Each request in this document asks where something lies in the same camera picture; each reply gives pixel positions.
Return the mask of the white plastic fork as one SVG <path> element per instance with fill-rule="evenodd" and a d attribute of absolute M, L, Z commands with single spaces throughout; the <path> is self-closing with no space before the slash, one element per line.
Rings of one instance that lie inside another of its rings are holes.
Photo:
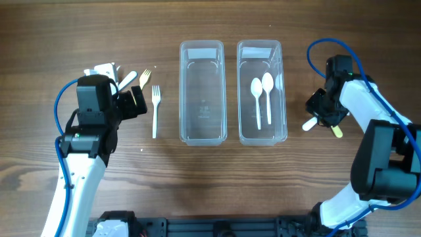
<path fill-rule="evenodd" d="M 152 103 L 154 106 L 153 112 L 153 139 L 157 137 L 157 110 L 159 103 L 161 102 L 161 90 L 160 86 L 152 86 Z"/>

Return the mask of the yellow plastic spoon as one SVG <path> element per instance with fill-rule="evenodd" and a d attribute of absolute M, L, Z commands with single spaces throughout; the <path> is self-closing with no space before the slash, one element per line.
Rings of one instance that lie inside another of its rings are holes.
<path fill-rule="evenodd" d="M 339 126 L 332 126 L 331 130 L 333 132 L 333 134 L 335 135 L 336 138 L 342 138 L 343 137 L 343 132 L 341 131 Z"/>

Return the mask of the white spoon crossing yellow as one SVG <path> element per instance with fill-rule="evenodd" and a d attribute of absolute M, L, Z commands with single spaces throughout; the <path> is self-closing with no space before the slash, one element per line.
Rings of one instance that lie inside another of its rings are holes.
<path fill-rule="evenodd" d="M 302 125 L 302 129 L 306 132 L 306 131 L 309 131 L 311 128 L 313 128 L 317 124 L 318 124 L 318 119 L 316 117 L 312 117 L 311 119 L 309 119 Z"/>

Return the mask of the yellow plastic fork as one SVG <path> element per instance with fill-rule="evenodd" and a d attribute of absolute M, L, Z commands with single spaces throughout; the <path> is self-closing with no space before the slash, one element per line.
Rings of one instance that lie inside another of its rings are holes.
<path fill-rule="evenodd" d="M 141 74 L 141 76 L 139 77 L 139 88 L 142 90 L 144 88 L 144 86 L 148 83 L 149 79 L 151 77 L 151 70 L 149 69 L 145 69 L 143 71 L 143 73 Z M 134 103 L 137 104 L 136 101 L 136 94 L 135 94 L 135 89 L 132 86 L 132 93 L 133 93 L 133 98 L 134 98 Z"/>

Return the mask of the pale blue plastic fork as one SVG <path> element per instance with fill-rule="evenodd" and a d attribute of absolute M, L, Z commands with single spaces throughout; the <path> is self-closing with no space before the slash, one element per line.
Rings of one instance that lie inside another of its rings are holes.
<path fill-rule="evenodd" d="M 128 86 L 133 80 L 137 78 L 137 72 L 131 71 L 128 73 L 124 79 L 118 84 L 118 90 L 123 90 L 126 86 Z"/>

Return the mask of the white spoon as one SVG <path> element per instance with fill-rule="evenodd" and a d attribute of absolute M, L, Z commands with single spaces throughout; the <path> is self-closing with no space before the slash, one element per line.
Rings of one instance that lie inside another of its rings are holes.
<path fill-rule="evenodd" d="M 266 112 L 268 124 L 272 124 L 272 113 L 270 106 L 270 92 L 274 87 L 273 77 L 269 72 L 265 72 L 262 76 L 262 88 L 266 93 Z"/>
<path fill-rule="evenodd" d="M 260 130 L 261 129 L 261 119 L 260 119 L 259 98 L 262 94 L 262 83 L 258 78 L 253 78 L 253 80 L 251 82 L 251 93 L 255 98 L 257 129 Z"/>

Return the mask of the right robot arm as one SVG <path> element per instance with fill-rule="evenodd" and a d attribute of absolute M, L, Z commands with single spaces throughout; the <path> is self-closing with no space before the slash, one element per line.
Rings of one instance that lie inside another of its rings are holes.
<path fill-rule="evenodd" d="M 420 162 L 411 144 L 420 145 L 420 126 L 400 115 L 371 77 L 355 74 L 350 56 L 330 57 L 325 79 L 324 87 L 306 102 L 307 112 L 330 128 L 353 115 L 364 137 L 350 182 L 333 198 L 317 203 L 304 228 L 307 235 L 339 236 L 377 209 L 420 197 Z"/>

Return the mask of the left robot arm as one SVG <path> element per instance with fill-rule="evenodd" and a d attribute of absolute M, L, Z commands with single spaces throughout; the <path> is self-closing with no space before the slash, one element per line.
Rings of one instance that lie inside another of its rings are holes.
<path fill-rule="evenodd" d="M 76 85 L 78 108 L 58 128 L 59 176 L 42 236 L 85 234 L 96 191 L 117 147 L 120 123 L 147 112 L 140 86 L 112 92 L 116 82 L 101 74 L 69 84 Z"/>

